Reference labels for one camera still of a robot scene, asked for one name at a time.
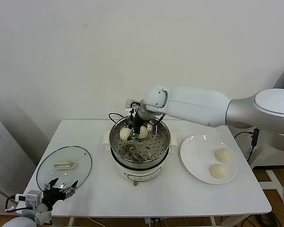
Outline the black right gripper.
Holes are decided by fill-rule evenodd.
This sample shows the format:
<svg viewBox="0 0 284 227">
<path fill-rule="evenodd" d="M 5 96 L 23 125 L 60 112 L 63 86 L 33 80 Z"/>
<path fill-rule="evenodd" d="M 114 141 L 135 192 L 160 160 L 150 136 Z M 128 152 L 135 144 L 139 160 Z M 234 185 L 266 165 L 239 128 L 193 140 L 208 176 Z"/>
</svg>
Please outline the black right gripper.
<svg viewBox="0 0 284 227">
<path fill-rule="evenodd" d="M 147 120 L 142 119 L 140 116 L 136 115 L 132 121 L 133 129 L 129 129 L 128 140 L 141 139 L 142 136 L 142 126 L 147 122 Z"/>
</svg>

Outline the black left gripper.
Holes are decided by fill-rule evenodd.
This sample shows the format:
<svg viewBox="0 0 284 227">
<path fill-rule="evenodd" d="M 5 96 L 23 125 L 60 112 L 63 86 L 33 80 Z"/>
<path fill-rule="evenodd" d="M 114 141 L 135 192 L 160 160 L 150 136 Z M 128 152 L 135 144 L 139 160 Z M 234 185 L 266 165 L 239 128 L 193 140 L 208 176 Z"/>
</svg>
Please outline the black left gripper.
<svg viewBox="0 0 284 227">
<path fill-rule="evenodd" d="M 44 184 L 43 204 L 45 204 L 49 210 L 53 209 L 53 206 L 57 201 L 63 201 L 74 195 L 77 189 L 78 181 L 75 181 L 71 186 L 65 189 L 55 188 L 54 186 L 57 181 L 58 178 L 55 178 L 49 183 Z"/>
</svg>

